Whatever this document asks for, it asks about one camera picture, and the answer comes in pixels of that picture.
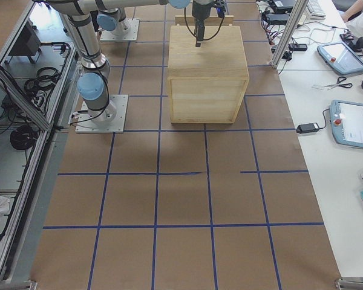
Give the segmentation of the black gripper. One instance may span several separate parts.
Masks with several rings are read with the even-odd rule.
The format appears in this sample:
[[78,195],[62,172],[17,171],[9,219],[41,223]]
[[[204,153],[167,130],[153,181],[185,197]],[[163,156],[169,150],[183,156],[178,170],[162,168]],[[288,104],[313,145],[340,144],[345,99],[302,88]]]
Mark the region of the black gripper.
[[212,8],[212,0],[193,0],[192,16],[195,18],[195,46],[201,47],[204,41],[205,25],[204,21],[210,16]]

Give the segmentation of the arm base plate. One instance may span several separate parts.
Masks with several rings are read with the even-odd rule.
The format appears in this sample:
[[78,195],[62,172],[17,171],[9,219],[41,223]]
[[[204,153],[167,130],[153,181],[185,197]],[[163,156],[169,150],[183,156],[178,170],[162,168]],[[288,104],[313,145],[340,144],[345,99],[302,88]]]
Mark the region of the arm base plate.
[[139,30],[139,20],[127,19],[119,22],[114,18],[101,18],[98,20],[102,29],[101,42],[129,42],[136,41]]
[[77,134],[123,133],[125,128],[128,95],[110,95],[110,103],[97,118],[99,113],[90,110],[79,115],[75,131]]

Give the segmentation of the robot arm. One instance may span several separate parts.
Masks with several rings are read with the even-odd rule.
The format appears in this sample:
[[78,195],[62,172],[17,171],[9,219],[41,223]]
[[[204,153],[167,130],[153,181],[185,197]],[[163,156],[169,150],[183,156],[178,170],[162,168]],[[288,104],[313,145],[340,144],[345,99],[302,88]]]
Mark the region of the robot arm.
[[214,8],[214,1],[152,1],[152,0],[110,0],[110,1],[47,1],[60,14],[68,18],[68,29],[71,31],[75,47],[82,55],[82,66],[90,71],[100,69],[106,64],[106,57],[100,52],[91,15],[92,11],[108,11],[115,8],[139,7],[147,5],[170,4],[177,9],[185,9],[192,4],[194,17],[195,46],[204,42],[205,20]]
[[115,35],[126,34],[130,29],[124,8],[100,8],[96,21],[102,30]]

